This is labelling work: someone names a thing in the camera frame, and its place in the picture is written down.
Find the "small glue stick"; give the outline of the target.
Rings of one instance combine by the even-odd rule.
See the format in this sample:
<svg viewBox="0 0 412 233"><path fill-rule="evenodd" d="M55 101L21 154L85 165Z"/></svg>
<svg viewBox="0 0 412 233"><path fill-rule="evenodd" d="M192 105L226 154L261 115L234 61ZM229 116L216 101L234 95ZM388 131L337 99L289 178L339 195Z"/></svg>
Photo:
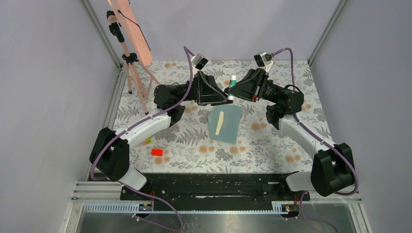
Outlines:
<svg viewBox="0 0 412 233"><path fill-rule="evenodd" d="M236 85L236 79L237 79L237 76L236 76L236 75L231 75L230 80L229 80L228 89L230 89L231 87L233 87L233 86ZM228 99L229 101L233 101L233 100L234 100L234 96L233 96L232 94L228 93L227 99Z"/></svg>

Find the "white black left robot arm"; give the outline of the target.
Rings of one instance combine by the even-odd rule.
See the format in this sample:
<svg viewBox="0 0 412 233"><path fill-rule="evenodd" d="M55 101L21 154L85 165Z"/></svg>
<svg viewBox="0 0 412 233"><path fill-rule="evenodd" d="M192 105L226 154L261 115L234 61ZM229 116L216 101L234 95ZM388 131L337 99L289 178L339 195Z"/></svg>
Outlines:
<svg viewBox="0 0 412 233"><path fill-rule="evenodd" d="M183 101L194 101L200 106L217 106L232 103L221 90L213 76L198 71L185 84L160 84L154 89L156 109L143 119L117 131L105 127L99 131L91 155L93 168L102 179L119 182L132 189L140 200L149 197L151 187L147 178L130 165L130 150L153 134L176 124L182 117Z"/></svg>

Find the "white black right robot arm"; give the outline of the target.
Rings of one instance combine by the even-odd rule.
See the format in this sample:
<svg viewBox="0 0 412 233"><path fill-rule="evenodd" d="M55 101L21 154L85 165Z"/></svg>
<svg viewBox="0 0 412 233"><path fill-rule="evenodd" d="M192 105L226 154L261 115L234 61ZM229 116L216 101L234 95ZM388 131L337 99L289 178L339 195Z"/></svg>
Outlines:
<svg viewBox="0 0 412 233"><path fill-rule="evenodd" d="M323 197L357 193L359 179L351 148L321 136L298 119L296 114L304 103L304 94L299 88L292 84L281 87L268 78L265 70L251 69L224 92L251 102L260 99L272 102L266 107L268 123L293 139L312 158L311 171L288 175L278 188L279 195L291 200L298 191L315 191Z"/></svg>

